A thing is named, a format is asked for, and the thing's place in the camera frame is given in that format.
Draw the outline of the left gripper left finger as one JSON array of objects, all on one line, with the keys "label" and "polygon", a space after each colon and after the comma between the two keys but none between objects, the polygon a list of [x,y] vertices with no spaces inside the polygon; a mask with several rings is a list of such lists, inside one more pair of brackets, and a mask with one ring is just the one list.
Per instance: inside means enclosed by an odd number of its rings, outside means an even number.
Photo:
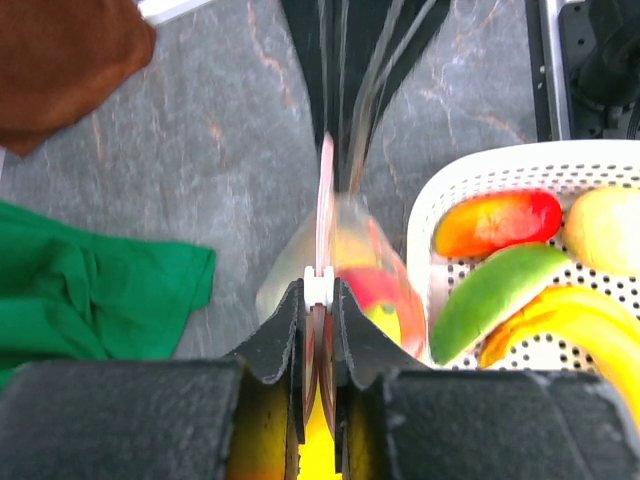
[{"label": "left gripper left finger", "polygon": [[1,397],[5,479],[293,479],[303,285],[218,359],[48,361]]}]

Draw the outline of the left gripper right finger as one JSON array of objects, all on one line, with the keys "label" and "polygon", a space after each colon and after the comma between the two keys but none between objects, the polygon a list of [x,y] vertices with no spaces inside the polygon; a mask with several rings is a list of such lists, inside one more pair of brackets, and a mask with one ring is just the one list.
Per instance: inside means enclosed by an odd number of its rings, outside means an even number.
[{"label": "left gripper right finger", "polygon": [[362,313],[332,307],[335,468],[347,479],[635,479],[639,434],[606,380],[432,370]]}]

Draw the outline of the clear dotted zip bag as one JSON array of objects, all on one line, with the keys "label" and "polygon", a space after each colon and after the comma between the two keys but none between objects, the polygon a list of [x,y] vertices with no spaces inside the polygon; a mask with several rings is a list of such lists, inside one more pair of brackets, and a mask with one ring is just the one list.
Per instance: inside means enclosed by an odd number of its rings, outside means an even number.
[{"label": "clear dotted zip bag", "polygon": [[290,282],[307,276],[312,283],[312,299],[302,307],[301,479],[340,476],[333,455],[335,393],[329,360],[331,317],[325,303],[333,297],[334,279],[348,285],[359,310],[385,336],[414,359],[426,359],[427,322],[421,297],[377,221],[355,197],[334,192],[333,160],[333,140],[324,135],[316,210],[278,256],[256,296],[257,313],[266,319]]}]

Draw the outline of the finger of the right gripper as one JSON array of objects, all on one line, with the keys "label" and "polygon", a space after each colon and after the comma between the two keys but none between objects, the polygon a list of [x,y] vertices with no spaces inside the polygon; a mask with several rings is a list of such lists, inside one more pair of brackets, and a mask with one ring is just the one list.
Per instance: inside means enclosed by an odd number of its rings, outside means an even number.
[{"label": "finger of the right gripper", "polygon": [[346,190],[358,188],[379,118],[439,32],[449,8],[448,1],[393,1],[384,11],[353,110],[344,157]]},{"label": "finger of the right gripper", "polygon": [[343,160],[346,155],[341,15],[344,1],[285,0],[280,3],[304,77],[316,148],[325,135],[333,147],[333,187],[345,190]]}]

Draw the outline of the single yellow banana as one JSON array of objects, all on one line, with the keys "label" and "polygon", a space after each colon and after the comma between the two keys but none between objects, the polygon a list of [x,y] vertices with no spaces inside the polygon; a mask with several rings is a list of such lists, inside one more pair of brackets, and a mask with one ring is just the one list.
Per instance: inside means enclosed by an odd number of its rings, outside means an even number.
[{"label": "single yellow banana", "polygon": [[[299,472],[296,479],[383,479],[379,465],[360,465],[351,474],[337,473],[334,465],[334,439],[324,415],[320,387],[316,388],[314,404],[306,423],[305,442],[298,447]],[[258,454],[249,454],[241,461],[241,472],[232,479],[283,479],[284,471],[269,455],[259,460]]]}]

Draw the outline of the red apple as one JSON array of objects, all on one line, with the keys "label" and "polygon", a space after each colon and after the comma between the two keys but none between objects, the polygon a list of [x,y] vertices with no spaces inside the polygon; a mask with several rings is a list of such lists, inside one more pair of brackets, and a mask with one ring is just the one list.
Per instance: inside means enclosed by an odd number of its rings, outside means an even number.
[{"label": "red apple", "polygon": [[338,228],[332,264],[365,316],[409,355],[423,361],[427,326],[422,300],[378,224],[367,220],[357,227]]}]

